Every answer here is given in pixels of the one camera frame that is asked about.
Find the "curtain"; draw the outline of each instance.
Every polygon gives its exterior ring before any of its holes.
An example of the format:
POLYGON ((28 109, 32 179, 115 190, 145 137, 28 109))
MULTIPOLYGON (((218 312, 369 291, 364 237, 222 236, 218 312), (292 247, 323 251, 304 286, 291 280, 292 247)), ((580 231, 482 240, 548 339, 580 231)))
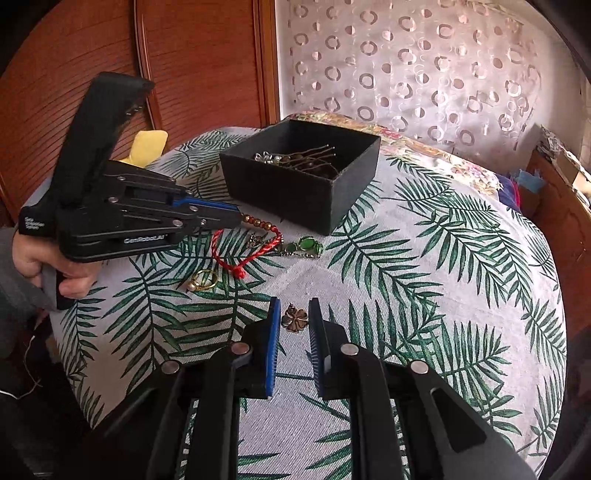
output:
POLYGON ((566 88, 554 78, 551 48, 539 30, 497 4, 288 3, 289 112, 342 113, 506 173, 519 159, 518 166, 527 165, 534 124, 546 123, 544 111, 556 108, 540 102, 542 92, 556 95, 557 83, 566 88))

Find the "yellow cushion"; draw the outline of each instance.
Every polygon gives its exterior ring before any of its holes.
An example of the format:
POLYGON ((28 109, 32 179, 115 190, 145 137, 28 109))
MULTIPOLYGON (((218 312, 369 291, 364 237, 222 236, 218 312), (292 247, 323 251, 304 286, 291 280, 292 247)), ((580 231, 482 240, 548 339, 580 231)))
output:
POLYGON ((142 130, 137 132, 131 145, 129 157, 120 161, 144 168, 162 155, 167 138, 168 134, 164 130, 142 130))

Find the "red string bracelet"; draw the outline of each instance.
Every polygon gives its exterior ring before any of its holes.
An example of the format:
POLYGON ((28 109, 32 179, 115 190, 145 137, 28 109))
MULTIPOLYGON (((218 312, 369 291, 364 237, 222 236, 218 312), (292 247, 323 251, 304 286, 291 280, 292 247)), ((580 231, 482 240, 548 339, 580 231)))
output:
POLYGON ((222 236, 223 230, 218 230, 217 232, 215 232, 213 234, 213 236, 212 236, 212 256, 214 257, 216 262, 222 266, 222 268, 232 272, 232 275, 234 275, 236 278, 246 277, 246 271, 244 270, 244 265, 246 265, 248 262, 251 262, 252 260, 254 260, 257 257, 260 257, 261 255, 266 254, 268 251, 273 250, 281 242, 281 238, 282 238, 281 232, 277 229, 277 227, 275 225, 272 225, 271 222, 263 222, 262 220, 260 220, 258 218, 254 218, 250 215, 243 215, 242 221, 245 223, 250 223, 251 225, 260 227, 262 229, 268 230, 270 232, 273 232, 275 234, 275 238, 273 238, 272 240, 269 240, 265 245, 263 245, 259 249, 258 252, 255 252, 252 255, 246 257, 238 265, 230 265, 230 264, 224 262, 224 260, 222 260, 219 256, 219 254, 217 253, 217 240, 220 238, 220 236, 222 236))

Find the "earring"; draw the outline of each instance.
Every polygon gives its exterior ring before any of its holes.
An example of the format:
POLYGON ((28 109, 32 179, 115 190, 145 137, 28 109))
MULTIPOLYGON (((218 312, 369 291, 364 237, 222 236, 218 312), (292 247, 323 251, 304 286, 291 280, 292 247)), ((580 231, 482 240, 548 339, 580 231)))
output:
POLYGON ((292 303, 281 317, 281 325, 290 332, 300 333, 308 326, 308 314, 303 309, 296 309, 292 303))

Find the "metal screw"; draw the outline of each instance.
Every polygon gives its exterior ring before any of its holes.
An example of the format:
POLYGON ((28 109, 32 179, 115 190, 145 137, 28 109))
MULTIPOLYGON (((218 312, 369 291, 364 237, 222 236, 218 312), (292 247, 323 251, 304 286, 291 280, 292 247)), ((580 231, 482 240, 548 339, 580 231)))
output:
POLYGON ((354 343, 343 343, 340 346, 340 351, 347 356, 355 356, 359 353, 359 347, 354 343))
POLYGON ((165 375, 175 374, 180 368, 181 364, 175 360, 166 360, 162 365, 160 365, 160 370, 162 370, 162 373, 165 375))
POLYGON ((234 355, 245 355, 246 353, 248 353, 250 351, 251 346, 248 343, 235 342, 232 344, 232 346, 230 348, 232 350, 232 353, 234 353, 234 355))
POLYGON ((415 360, 410 364, 410 370, 419 375, 424 375, 429 371, 429 366, 422 360, 415 360))

